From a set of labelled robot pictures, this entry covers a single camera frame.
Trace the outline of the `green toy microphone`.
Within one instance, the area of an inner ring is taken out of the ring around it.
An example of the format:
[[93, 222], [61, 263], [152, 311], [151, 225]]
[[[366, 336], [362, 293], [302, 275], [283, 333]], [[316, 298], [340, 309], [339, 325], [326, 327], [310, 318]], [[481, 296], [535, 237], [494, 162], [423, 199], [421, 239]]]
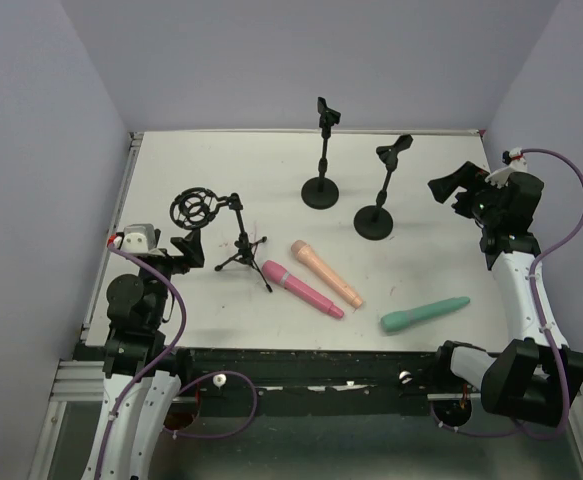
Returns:
[[384, 315], [380, 319], [380, 326], [384, 333], [394, 334], [418, 323], [454, 313], [469, 304], [470, 298], [462, 296], [440, 300], [408, 310], [395, 311]]

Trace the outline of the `black tripod shock-mount stand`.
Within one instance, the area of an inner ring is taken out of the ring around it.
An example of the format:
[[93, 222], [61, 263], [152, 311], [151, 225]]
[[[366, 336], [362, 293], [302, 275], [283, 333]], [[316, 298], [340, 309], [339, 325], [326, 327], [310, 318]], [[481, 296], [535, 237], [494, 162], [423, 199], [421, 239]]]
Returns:
[[233, 253], [214, 270], [220, 272], [229, 265], [239, 264], [255, 271], [269, 293], [273, 289], [266, 280], [257, 259], [258, 248], [268, 241], [266, 235], [247, 231], [243, 218], [244, 205], [238, 193], [218, 195], [206, 187], [192, 187], [175, 196], [169, 207], [169, 217], [186, 231], [210, 230], [214, 240], [229, 240]]

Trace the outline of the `black round-base stand front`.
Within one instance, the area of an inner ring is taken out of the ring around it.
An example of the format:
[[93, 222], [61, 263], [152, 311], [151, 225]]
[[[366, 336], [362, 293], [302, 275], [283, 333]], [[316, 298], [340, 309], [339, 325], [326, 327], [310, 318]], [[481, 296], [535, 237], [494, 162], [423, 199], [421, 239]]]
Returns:
[[393, 144], [376, 148], [376, 155], [385, 165], [385, 179], [376, 196], [375, 204], [362, 207], [356, 213], [353, 221], [356, 232], [367, 240], [385, 239], [393, 230], [392, 216], [384, 208], [384, 204], [387, 200], [392, 174], [397, 169], [398, 155], [408, 150], [412, 143], [413, 137], [411, 135], [400, 135]]

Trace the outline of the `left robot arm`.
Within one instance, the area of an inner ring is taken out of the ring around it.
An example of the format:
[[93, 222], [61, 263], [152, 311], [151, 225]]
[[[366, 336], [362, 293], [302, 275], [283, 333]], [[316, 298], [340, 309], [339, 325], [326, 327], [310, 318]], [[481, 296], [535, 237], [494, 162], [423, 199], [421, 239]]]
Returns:
[[172, 399], [181, 386], [177, 357], [160, 327], [167, 301], [184, 303], [171, 279], [205, 258], [199, 231], [171, 238], [177, 254], [159, 248], [160, 232], [134, 224], [114, 234], [108, 250], [138, 266], [106, 290], [109, 333], [104, 345], [100, 416], [85, 479], [145, 479]]

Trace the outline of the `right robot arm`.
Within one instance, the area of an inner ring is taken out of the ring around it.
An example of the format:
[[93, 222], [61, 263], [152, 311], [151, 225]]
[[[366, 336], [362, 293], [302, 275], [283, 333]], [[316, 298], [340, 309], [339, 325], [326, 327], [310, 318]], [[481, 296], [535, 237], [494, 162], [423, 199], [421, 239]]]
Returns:
[[428, 187], [439, 203], [453, 197], [455, 213], [480, 227], [480, 249], [498, 286], [510, 336], [497, 355], [445, 342], [436, 354], [437, 375], [478, 389], [488, 413], [563, 427], [583, 383], [583, 353], [561, 334], [542, 283], [543, 252], [530, 226], [543, 182], [522, 167], [490, 174], [467, 162]]

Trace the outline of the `pink toy microphone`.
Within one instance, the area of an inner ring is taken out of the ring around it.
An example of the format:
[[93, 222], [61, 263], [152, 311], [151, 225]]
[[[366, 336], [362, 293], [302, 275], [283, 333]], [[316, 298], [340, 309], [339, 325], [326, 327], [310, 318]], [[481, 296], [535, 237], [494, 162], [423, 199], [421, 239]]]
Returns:
[[337, 320], [344, 317], [344, 312], [330, 299], [292, 275], [282, 265], [267, 260], [262, 266], [262, 273], [267, 280], [273, 281], [321, 313]]

